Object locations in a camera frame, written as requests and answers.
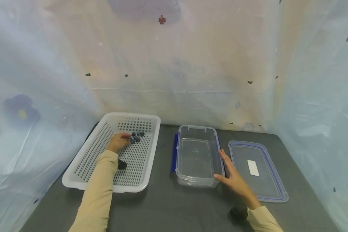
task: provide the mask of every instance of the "white label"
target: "white label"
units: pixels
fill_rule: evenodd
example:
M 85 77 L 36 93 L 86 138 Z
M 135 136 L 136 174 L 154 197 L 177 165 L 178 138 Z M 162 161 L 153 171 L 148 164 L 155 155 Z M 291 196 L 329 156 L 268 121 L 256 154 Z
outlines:
M 254 160 L 248 160 L 247 164 L 249 165 L 250 174 L 252 174 L 253 176 L 259 176 L 258 168 L 256 166 L 255 161 Z

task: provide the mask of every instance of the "white plastic basket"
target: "white plastic basket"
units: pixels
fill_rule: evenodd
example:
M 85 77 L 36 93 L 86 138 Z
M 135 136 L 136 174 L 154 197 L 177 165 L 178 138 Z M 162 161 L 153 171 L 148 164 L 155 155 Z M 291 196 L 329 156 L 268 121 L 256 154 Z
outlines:
M 108 113 L 104 115 L 89 138 L 77 153 L 62 177 L 68 188 L 85 190 L 98 156 L 105 151 L 110 138 L 120 132 L 144 132 L 140 142 L 130 144 L 117 153 L 128 164 L 125 170 L 117 170 L 113 179 L 113 192 L 137 193 L 145 189 L 155 157 L 161 119 L 154 115 Z

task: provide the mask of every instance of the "hand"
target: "hand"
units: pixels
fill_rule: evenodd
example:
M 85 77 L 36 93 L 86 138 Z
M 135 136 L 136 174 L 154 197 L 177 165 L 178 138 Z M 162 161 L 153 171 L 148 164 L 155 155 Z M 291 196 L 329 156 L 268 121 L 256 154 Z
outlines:
M 219 154 L 226 165 L 229 178 L 225 178 L 221 175 L 214 174 L 214 178 L 221 183 L 227 185 L 232 191 L 242 196 L 250 209 L 256 209 L 262 205 L 259 203 L 257 197 L 254 195 L 253 191 L 246 184 L 243 178 L 238 173 L 237 169 L 233 166 L 231 159 L 225 154 L 224 150 L 220 150 Z
M 117 152 L 118 149 L 130 144 L 130 142 L 127 140 L 129 137 L 130 134 L 128 133 L 114 134 L 111 137 L 110 144 L 108 144 L 106 150 Z

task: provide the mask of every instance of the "purple flower print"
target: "purple flower print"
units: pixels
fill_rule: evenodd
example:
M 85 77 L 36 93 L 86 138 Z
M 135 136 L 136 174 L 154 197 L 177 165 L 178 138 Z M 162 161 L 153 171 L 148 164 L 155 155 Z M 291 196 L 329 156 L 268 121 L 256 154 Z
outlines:
M 4 112 L 11 125 L 28 128 L 40 120 L 40 113 L 32 107 L 32 100 L 27 95 L 17 95 L 4 101 Z

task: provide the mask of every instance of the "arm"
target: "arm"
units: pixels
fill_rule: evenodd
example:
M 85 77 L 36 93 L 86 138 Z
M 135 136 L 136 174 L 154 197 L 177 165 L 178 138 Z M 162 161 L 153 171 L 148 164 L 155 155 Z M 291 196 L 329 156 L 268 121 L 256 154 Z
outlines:
M 84 192 L 69 232 L 103 232 L 107 229 L 112 201 L 113 176 L 118 166 L 117 150 L 129 142 L 130 134 L 115 134 L 99 158 Z
M 225 178 L 218 174 L 215 174 L 214 178 L 230 187 L 231 190 L 243 198 L 247 205 L 247 220 L 255 232 L 283 232 L 267 208 L 260 204 L 253 191 L 240 176 L 223 149 L 219 151 L 219 154 L 230 173 L 230 178 Z

